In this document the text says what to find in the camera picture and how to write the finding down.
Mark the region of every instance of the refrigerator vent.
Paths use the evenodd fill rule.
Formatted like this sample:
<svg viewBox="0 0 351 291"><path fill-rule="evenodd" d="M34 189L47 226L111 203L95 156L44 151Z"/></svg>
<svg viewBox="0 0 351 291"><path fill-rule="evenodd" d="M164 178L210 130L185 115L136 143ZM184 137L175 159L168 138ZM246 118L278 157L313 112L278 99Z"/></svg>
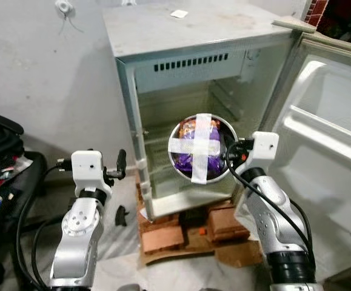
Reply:
<svg viewBox="0 0 351 291"><path fill-rule="evenodd" d="M203 58L195 58L195 59L182 59L174 62L163 62L162 64L156 64L153 66L153 70L155 72L170 70L170 69L178 69L181 67L189 67L191 65L203 65L210 62L221 62L226 61L228 59L228 54L223 53L220 55L213 56L205 56Z"/></svg>

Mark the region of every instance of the small refrigerator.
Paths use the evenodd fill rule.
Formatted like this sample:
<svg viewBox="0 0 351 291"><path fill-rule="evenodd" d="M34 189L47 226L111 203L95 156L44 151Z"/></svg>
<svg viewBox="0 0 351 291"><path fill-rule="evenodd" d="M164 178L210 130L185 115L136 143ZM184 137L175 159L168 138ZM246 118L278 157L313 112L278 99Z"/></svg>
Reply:
<svg viewBox="0 0 351 291"><path fill-rule="evenodd" d="M177 9L189 14L170 16ZM238 137L279 134L269 175L309 215L318 279L351 267L351 44L290 17L276 22L246 1L174 1L103 15L148 218L239 190L231 175L192 184L169 160L177 123L211 113Z"/></svg>

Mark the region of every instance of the cable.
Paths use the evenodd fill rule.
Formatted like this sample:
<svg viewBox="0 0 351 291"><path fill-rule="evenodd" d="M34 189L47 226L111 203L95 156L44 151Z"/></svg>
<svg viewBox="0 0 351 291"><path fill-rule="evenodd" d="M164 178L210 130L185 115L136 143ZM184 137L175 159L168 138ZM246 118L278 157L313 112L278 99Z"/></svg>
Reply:
<svg viewBox="0 0 351 291"><path fill-rule="evenodd" d="M313 264L313 267L315 269L315 257L313 253L312 247L310 247L310 243L306 236L303 234L303 232L299 229L299 227L292 221L291 218L287 214L285 214L273 201L271 201L268 197L266 197L263 193L261 193L258 189L254 188L251 184L249 184L245 179L243 179L240 175L238 175L235 171L235 169L230 165L230 160L229 160L229 153L233 149L233 147L236 146L236 144L232 144L228 147L226 154L225 154L225 161L228 166L228 169L232 173L232 175L240 182L242 182L246 187L248 187L250 190L252 190L255 194L260 196L263 200L265 200L268 204L272 206L283 218L295 229L297 234L300 236L302 239L303 243L305 244L307 248L307 252L309 253L310 260L312 261L311 263Z"/></svg>
<svg viewBox="0 0 351 291"><path fill-rule="evenodd" d="M27 217L28 211L30 211L31 206L33 204L33 200L35 199L36 196L36 192L37 189L40 185L40 183L43 182L44 178L54 169L57 169L58 166L54 166L49 168L46 172L44 172L44 174L42 175L41 179L39 180L39 184L36 186L36 189L33 193L31 193L30 197L28 198L28 200L25 202L24 207L22 209L22 212L20 214L19 217L19 221L18 221L18 229L16 230L16 239L15 239L15 250L16 250L16 256L18 259L18 263L19 263L19 268L21 269L21 272L23 273L23 275L26 277L26 279L29 281L29 283L37 290L39 291L49 291L49 288L44 288L43 286L40 286L35 279L31 276L31 274L28 272L27 266L25 265L25 260L24 260L24 256L23 256L23 250L21 247L21 243L20 243L20 238L21 238L21 234L22 234L22 227L23 224L25 222L25 219Z"/></svg>
<svg viewBox="0 0 351 291"><path fill-rule="evenodd" d="M41 275L39 274L38 266L36 265L36 248L38 246L38 239L39 239L39 236L41 234L41 231L46 226L50 226L52 224L56 224L58 222L61 222L62 219L64 219L64 215L58 215L52 219L45 221L44 223L41 224L41 226L39 226L39 228L37 229L37 231L35 233L34 241L32 244L32 251L31 251L31 266L32 266L32 270L33 270L35 278L38 280L38 283L43 288L47 288L47 286L46 286L45 282L43 281Z"/></svg>
<svg viewBox="0 0 351 291"><path fill-rule="evenodd" d="M310 247L313 248L313 236L311 234L309 219L307 218L307 215L306 213L304 213L303 209L298 205L298 203L291 199L290 202L292 205L294 205L296 209L298 209L299 213L301 214L304 221L304 225L306 226L307 240L309 241Z"/></svg>

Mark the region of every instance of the refrigerator top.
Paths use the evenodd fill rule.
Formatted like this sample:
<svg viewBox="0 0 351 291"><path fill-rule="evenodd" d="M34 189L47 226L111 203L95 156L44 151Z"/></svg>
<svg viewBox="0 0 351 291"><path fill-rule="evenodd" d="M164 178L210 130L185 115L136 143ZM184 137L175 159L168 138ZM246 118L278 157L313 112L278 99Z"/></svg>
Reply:
<svg viewBox="0 0 351 291"><path fill-rule="evenodd" d="M182 19L170 16L175 10L189 14ZM103 17L117 58L291 32L271 24L277 15L241 0L175 0L107 8Z"/></svg>

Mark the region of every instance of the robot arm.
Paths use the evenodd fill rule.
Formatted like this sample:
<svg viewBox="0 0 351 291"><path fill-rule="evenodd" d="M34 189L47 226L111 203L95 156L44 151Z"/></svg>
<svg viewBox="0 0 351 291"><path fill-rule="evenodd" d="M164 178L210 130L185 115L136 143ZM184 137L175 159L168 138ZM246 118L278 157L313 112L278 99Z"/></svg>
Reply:
<svg viewBox="0 0 351 291"><path fill-rule="evenodd" d="M104 226L105 201L111 197L113 180L125 177L125 151L118 158L118 170L106 173L102 155L94 150L72 154L73 179L78 197L62 220L62 239L50 272L52 290L90 290L97 262L97 243Z"/></svg>
<svg viewBox="0 0 351 291"><path fill-rule="evenodd" d="M234 152L230 154L245 155L245 161L235 169L235 174L241 177L243 184L253 186L269 199L304 233L304 225L292 210L289 197L264 172L275 159L278 141L276 133L255 132L252 139L239 141L231 147ZM242 204L246 204L256 222L262 249L270 266L271 291L323 291L315 281L315 263L309 255L312 250L308 249L288 220L262 196L247 187L236 212L240 211Z"/></svg>

